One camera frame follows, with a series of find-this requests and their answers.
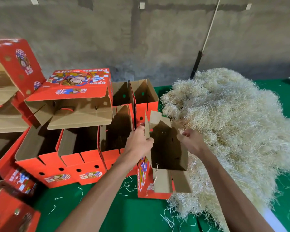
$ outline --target person's left arm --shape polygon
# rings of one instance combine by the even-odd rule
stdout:
[[[56,232],[98,232],[127,173],[150,151],[153,143],[152,138],[148,140],[145,138],[143,126],[131,132],[124,153],[62,222]]]

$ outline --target person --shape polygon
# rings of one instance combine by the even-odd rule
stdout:
[[[210,151],[201,134],[187,129],[177,138],[204,164],[231,232],[274,232]],[[98,232],[127,173],[151,150],[153,143],[152,138],[145,138],[143,126],[131,132],[124,153],[56,232]]]

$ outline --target human hand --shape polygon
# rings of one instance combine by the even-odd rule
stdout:
[[[125,151],[117,159],[118,162],[123,162],[129,170],[150,152],[154,144],[153,138],[146,139],[144,130],[145,127],[140,125],[135,131],[130,133],[130,136],[127,138]]]
[[[182,134],[177,134],[177,139],[185,145],[188,151],[200,158],[205,151],[209,150],[203,140],[202,134],[193,129],[186,129]]]

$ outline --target green surface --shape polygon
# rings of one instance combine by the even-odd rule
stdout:
[[[256,81],[262,89],[271,89],[279,94],[283,103],[284,115],[290,118],[290,81],[287,80],[266,80]],[[155,87],[159,97],[171,89],[171,86]],[[277,180],[278,190],[282,195],[278,197],[274,204],[274,214],[290,232],[290,174],[280,176]],[[46,190],[34,208],[41,212],[41,218],[37,232],[53,232],[66,218],[66,216],[79,204],[84,196],[94,184],[81,186],[78,183]],[[198,223],[204,232],[216,231],[210,226],[204,216],[196,218],[190,215],[186,222],[178,221],[174,217],[174,230],[163,220],[164,214],[172,221],[170,212],[165,200],[138,199],[136,187],[136,175],[126,178],[122,188],[114,199],[112,206],[105,218],[100,231],[182,231],[198,232]]]

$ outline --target gray wall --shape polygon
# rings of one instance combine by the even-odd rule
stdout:
[[[0,0],[0,37],[30,43],[45,77],[110,67],[113,81],[189,78],[217,0]],[[139,10],[139,2],[145,10]],[[252,3],[250,10],[245,10]],[[221,0],[199,69],[290,77],[290,0]]]

